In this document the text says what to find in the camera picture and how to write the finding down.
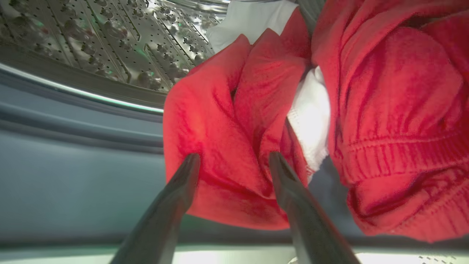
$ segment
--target laundry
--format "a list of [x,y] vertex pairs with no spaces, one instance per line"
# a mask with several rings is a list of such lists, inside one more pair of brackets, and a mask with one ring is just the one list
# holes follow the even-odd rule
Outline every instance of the laundry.
[[268,29],[252,46],[239,36],[169,92],[163,117],[167,179],[186,155],[201,156],[189,214],[255,229],[289,227],[268,161],[270,152],[280,151],[307,185],[312,172],[286,118],[309,60],[308,31],[296,9],[280,36]]
[[268,28],[280,35],[297,8],[297,4],[288,0],[233,1],[228,5],[225,19],[207,29],[206,35],[215,53],[233,43],[239,35],[244,35],[250,44],[254,44]]
[[468,9],[456,0],[329,0],[312,38],[298,8],[248,38],[233,41],[232,20],[225,32],[213,28],[221,51],[165,102],[167,179],[187,154],[201,155],[188,213],[288,228],[268,154],[280,151],[306,186],[329,153],[365,234],[469,233]]

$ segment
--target white fabric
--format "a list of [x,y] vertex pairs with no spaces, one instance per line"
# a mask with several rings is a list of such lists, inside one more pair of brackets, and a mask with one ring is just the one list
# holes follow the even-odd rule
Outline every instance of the white fabric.
[[[207,30],[207,38],[217,53],[244,34],[253,44],[270,28],[281,34],[291,14],[298,5],[287,1],[242,2],[232,1],[222,23]],[[319,67],[312,69],[300,82],[288,121],[301,145],[303,155],[311,171],[319,167],[328,155],[327,134],[331,120],[331,106]]]
[[208,41],[214,52],[218,53],[241,34],[244,34],[251,44],[254,44],[267,28],[280,35],[297,6],[287,0],[231,1],[226,18],[220,24],[207,29]]
[[306,163],[313,171],[319,170],[329,154],[327,134],[331,121],[331,104],[319,67],[310,70],[298,85],[287,118],[300,142]]

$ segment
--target stainless steel drum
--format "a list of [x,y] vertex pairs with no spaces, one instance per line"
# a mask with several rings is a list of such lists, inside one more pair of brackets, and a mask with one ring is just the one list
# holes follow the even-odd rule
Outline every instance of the stainless steel drum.
[[[171,87],[213,55],[205,31],[223,20],[228,3],[0,0],[0,70],[80,96],[162,111]],[[300,5],[313,5],[303,14],[314,25],[323,1]]]

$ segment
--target red garment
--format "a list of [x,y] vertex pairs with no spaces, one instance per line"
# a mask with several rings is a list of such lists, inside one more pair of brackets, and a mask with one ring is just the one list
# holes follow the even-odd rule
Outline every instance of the red garment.
[[468,8],[329,0],[321,13],[311,46],[331,101],[329,152],[367,235],[469,233]]
[[288,228],[268,156],[280,151],[306,185],[306,161],[286,116],[309,44],[297,9],[280,37],[266,30],[251,47],[241,35],[171,89],[163,118],[167,180],[186,155],[201,155],[189,214],[248,228]]

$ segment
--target red knit fabric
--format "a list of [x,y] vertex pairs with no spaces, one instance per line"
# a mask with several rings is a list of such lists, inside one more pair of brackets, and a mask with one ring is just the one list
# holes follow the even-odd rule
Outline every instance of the red knit fabric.
[[167,180],[186,155],[201,155],[189,214],[248,228],[288,228],[268,155],[280,151],[306,185],[306,161],[286,116],[309,44],[297,9],[281,36],[266,30],[251,47],[241,35],[169,92],[163,118]]
[[329,152],[368,235],[469,233],[468,8],[329,0],[319,18],[312,61],[331,101]]

